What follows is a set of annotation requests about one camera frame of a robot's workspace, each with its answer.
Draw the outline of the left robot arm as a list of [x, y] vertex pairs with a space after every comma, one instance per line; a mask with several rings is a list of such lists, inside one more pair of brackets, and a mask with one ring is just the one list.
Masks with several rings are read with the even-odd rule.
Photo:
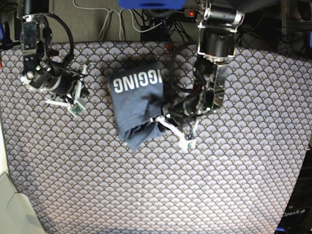
[[198, 1], [198, 7], [199, 36], [192, 68], [195, 77], [193, 87], [183, 88], [174, 79], [176, 57], [192, 44], [189, 41], [175, 50], [169, 63], [171, 88], [187, 96], [167, 102], [163, 106], [163, 114], [154, 119], [176, 133], [183, 126], [202, 116], [215, 114], [222, 108], [229, 61], [234, 58], [235, 35], [245, 18], [244, 13], [214, 4], [211, 0]]

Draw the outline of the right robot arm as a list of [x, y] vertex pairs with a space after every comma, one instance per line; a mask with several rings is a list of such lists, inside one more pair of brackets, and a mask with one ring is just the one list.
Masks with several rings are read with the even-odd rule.
[[[48, 18], [55, 19], [68, 36], [69, 52], [61, 63], [52, 61], [52, 57], [59, 53], [50, 48], [52, 30]], [[70, 104], [74, 102], [73, 94], [78, 98], [89, 96], [90, 93], [82, 82], [85, 74], [69, 69], [74, 59], [72, 33], [60, 17], [49, 11], [49, 1], [23, 1], [20, 42], [23, 51], [21, 82], [28, 89], [51, 92]]]

